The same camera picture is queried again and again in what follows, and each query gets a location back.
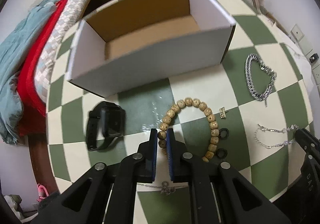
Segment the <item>black charger plug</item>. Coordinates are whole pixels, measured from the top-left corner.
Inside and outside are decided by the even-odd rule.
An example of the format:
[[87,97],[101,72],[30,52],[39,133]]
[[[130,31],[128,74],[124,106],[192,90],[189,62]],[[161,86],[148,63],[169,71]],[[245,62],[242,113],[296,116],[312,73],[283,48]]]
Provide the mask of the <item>black charger plug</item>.
[[315,63],[318,59],[319,59],[319,56],[318,56],[317,53],[314,53],[313,55],[311,55],[309,57],[309,61],[310,61],[311,64]]

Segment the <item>checkered patterned mattress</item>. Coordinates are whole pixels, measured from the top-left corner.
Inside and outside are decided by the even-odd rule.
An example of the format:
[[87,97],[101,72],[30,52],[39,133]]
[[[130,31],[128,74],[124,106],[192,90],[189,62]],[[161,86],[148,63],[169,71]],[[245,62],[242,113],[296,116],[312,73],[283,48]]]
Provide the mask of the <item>checkered patterned mattress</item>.
[[37,96],[45,103],[50,79],[53,72],[55,56],[65,33],[80,19],[89,0],[62,0],[62,10],[54,22],[54,27],[45,43],[34,73],[34,85]]

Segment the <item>black smartwatch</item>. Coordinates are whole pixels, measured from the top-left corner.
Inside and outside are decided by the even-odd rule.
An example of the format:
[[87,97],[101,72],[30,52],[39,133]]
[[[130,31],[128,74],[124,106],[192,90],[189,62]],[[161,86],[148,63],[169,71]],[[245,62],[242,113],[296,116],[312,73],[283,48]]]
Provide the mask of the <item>black smartwatch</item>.
[[88,151],[105,150],[115,138],[124,135],[125,110],[107,101],[88,113],[86,145]]

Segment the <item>green white checkered tablecloth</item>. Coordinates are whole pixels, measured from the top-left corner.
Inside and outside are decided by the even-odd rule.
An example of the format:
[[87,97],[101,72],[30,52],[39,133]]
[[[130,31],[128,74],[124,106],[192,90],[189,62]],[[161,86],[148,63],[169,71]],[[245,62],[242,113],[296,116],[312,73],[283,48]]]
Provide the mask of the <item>green white checkered tablecloth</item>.
[[[159,126],[170,106],[185,97],[207,103],[229,137],[218,142],[226,149],[226,161],[263,195],[274,201],[299,176],[304,152],[298,144],[284,145],[292,138],[285,127],[297,125],[313,130],[308,98],[308,76],[296,64],[297,46],[268,19],[244,0],[217,0],[236,19],[229,51],[221,65],[174,76],[110,97],[126,111],[125,136],[110,149],[89,152],[85,144],[88,112],[101,98],[70,84],[65,72],[75,28],[65,34],[56,55],[47,105],[50,164],[60,191],[66,190],[98,162],[115,164],[136,152]],[[277,73],[274,90],[266,102],[249,94],[245,61],[258,54]]]

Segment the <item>wall power sockets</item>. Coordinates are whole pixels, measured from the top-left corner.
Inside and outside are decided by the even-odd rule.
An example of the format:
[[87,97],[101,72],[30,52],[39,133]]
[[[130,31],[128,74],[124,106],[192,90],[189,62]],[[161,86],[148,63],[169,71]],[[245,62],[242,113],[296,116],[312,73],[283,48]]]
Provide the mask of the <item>wall power sockets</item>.
[[304,54],[305,58],[311,65],[312,75],[315,79],[316,85],[319,85],[319,59],[313,64],[311,64],[309,61],[309,57],[311,55],[313,55],[314,53],[317,53],[319,56],[319,53],[313,49],[306,35],[302,32],[302,30],[299,28],[297,24],[293,26],[290,32],[291,32],[291,35],[294,37],[295,41],[297,42],[302,53]]

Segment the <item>red bed sheet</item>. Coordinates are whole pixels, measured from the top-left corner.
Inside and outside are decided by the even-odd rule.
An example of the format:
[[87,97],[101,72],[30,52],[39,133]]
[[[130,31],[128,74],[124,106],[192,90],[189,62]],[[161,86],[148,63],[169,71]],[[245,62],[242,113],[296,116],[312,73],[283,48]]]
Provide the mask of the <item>red bed sheet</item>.
[[34,85],[35,67],[41,51],[57,21],[62,0],[56,3],[56,11],[49,17],[40,35],[31,46],[17,81],[17,93],[23,103],[23,115],[17,125],[19,136],[46,132],[46,103],[37,96]]

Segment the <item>white cardboard box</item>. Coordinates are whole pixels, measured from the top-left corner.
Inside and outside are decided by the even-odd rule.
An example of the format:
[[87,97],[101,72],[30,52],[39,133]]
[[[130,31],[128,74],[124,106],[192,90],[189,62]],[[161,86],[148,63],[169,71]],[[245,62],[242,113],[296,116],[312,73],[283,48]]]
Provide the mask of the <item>white cardboard box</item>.
[[218,65],[235,27],[216,0],[112,0],[80,20],[65,80],[108,97]]

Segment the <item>pink slipper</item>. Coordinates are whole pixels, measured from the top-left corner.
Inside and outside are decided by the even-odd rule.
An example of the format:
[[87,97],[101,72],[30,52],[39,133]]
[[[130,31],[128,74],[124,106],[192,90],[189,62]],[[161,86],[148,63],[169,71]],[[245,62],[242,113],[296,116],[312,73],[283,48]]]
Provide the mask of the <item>pink slipper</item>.
[[44,200],[49,196],[47,188],[42,184],[39,184],[39,183],[37,184],[37,191],[38,191],[37,202],[41,202],[42,200]]

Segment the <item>teal blue duvet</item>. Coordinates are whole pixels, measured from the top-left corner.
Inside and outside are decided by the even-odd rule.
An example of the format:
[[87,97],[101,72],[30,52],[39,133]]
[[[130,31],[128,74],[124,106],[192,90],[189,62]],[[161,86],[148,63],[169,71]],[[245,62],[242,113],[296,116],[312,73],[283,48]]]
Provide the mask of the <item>teal blue duvet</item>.
[[17,93],[19,69],[29,48],[56,11],[59,0],[42,0],[1,43],[1,138],[16,145],[17,125],[23,115],[23,103]]

